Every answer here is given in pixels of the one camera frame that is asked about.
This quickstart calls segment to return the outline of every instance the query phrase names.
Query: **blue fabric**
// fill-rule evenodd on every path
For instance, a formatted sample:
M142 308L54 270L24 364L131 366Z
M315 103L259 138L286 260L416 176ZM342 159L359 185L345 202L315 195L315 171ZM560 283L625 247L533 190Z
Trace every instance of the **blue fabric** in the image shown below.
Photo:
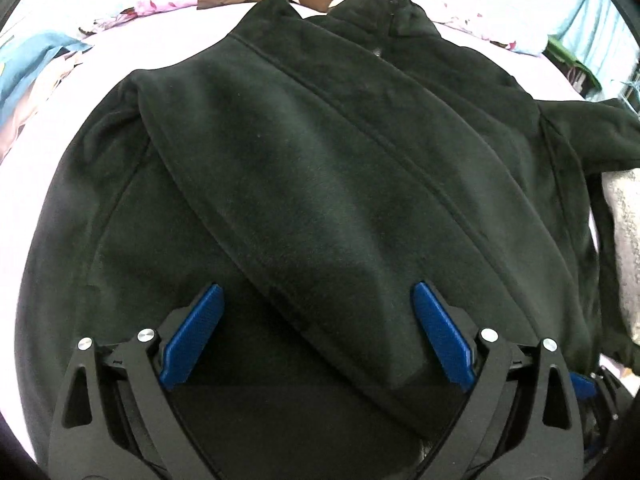
M0 47L0 126L14 113L18 101L48 63L62 48L85 52L92 46L66 34L47 31L20 41L11 40Z
M562 9L562 18L558 16L550 17L548 22L548 33L550 36L560 36L564 34L576 19L585 0L551 0L554 6Z
M638 62L638 44L611 0L581 0L556 37L596 76L602 92L617 97Z

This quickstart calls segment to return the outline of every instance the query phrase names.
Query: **zipper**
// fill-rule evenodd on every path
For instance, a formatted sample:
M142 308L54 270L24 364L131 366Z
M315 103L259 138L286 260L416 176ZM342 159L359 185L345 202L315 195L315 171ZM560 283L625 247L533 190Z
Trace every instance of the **zipper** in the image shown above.
M389 41L389 35L391 33L391 25L396 15L396 9L398 8L398 0L389 0L389 11L386 14L386 19L381 27L378 29L378 44L372 49L374 56L381 57L385 47Z

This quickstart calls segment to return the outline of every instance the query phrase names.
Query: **silver bolt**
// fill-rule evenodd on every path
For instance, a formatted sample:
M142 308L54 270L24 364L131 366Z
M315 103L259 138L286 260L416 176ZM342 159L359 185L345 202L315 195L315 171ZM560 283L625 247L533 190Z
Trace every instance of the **silver bolt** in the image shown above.
M555 352L556 350L558 350L558 343L556 343L553 339L546 338L542 342L542 346L550 352Z
M146 343L147 341L151 341L155 336L156 333L152 329L144 328L138 332L138 341Z
M483 328L480 337L489 343L498 341L498 333L493 328Z
M91 348L91 345L94 344L94 340L90 337L83 337L80 341L78 341L78 350L88 350Z

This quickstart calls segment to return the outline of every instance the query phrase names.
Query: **bed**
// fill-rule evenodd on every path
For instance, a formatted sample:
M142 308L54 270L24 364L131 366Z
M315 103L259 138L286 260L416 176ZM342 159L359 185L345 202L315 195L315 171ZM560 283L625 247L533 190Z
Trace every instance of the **bed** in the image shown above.
M23 0L5 30L14 25L37 30L42 25L42 16L36 18L38 10L49 4L52 7L46 16L52 21L48 25L70 30L100 12L100 2L92 0L83 7L82 1ZM13 360L15 309L31 237L58 161L89 113L124 76L136 69L178 63L211 46L231 31L252 5L206 10L189 7L133 20L89 37L86 42L94 47L86 53L84 63L73 70L28 122L0 165L0 355L4 357L0 411L31 454ZM303 17L318 14L306 7L295 8ZM437 28L446 40L475 49L503 67L536 99L582 99L542 55L517 54L460 30L440 24Z

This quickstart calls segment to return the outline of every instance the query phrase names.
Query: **green fabric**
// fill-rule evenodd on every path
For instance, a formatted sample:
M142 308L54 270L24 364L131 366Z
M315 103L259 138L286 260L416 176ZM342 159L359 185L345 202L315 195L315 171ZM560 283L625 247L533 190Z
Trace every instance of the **green fabric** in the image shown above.
M307 20L263 0L129 75L60 162L16 326L38 459L76 342L129 339L215 280L225 316L169 394L207 459L231 480L406 478L462 402L420 280L577 372L634 348L603 330L584 171L636 167L639 141L615 108L534 101L409 0Z
M580 62L575 54L569 51L558 38L553 36L549 36L549 41L546 44L546 51L552 54L556 59L562 61L568 66L578 67L582 72L584 72L591 83L595 86L596 90L599 92L602 90L602 85L595 74L588 69L588 67Z

